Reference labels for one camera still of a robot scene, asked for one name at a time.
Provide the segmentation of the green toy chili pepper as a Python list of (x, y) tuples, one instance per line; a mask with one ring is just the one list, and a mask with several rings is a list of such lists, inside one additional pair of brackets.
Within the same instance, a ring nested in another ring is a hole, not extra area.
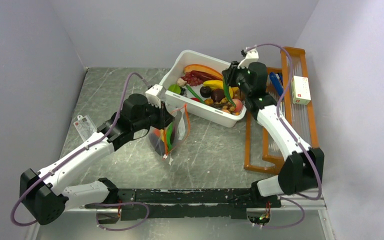
[(166, 139), (166, 145), (167, 145), (167, 152), (170, 152), (173, 149), (173, 123), (171, 123), (166, 129), (165, 129), (165, 139)]

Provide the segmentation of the clear zip top bag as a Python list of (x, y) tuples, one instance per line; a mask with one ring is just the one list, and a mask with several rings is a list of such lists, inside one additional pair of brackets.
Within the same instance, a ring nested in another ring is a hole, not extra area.
[(174, 117), (174, 121), (164, 129), (151, 127), (147, 135), (151, 148), (163, 160), (184, 143), (191, 131), (187, 104), (171, 109), (170, 114)]

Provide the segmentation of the dark green toy cucumber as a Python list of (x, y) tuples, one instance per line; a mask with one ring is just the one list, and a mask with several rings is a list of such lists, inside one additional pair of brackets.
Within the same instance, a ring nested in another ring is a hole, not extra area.
[(223, 77), (222, 83), (223, 83), (223, 91), (225, 94), (225, 98), (233, 107), (236, 107), (237, 105), (233, 101), (234, 92), (233, 92), (232, 88), (228, 85), (225, 77)]

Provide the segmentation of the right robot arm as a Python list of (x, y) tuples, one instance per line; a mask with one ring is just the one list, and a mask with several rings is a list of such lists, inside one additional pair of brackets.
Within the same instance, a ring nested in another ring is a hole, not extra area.
[(280, 111), (276, 100), (266, 92), (268, 71), (265, 64), (252, 62), (247, 67), (232, 61), (222, 71), (223, 82), (229, 87), (238, 87), (244, 94), (244, 105), (255, 121), (260, 124), (280, 150), (284, 164), (278, 175), (252, 184), (250, 202), (262, 207), (269, 196), (301, 195), (303, 191), (322, 190), (324, 153), (319, 147), (310, 146), (299, 137)]

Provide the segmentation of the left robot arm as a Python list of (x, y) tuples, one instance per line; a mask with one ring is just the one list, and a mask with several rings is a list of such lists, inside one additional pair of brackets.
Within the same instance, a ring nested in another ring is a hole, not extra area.
[(69, 189), (69, 184), (81, 170), (134, 141), (136, 132), (151, 128), (163, 130), (174, 120), (163, 101), (152, 104), (139, 93), (122, 99), (111, 118), (80, 146), (39, 171), (28, 168), (20, 175), (19, 200), (10, 214), (12, 223), (26, 226), (15, 219), (20, 204), (34, 217), (35, 223), (52, 223), (68, 209), (69, 204), (75, 203), (76, 194)]

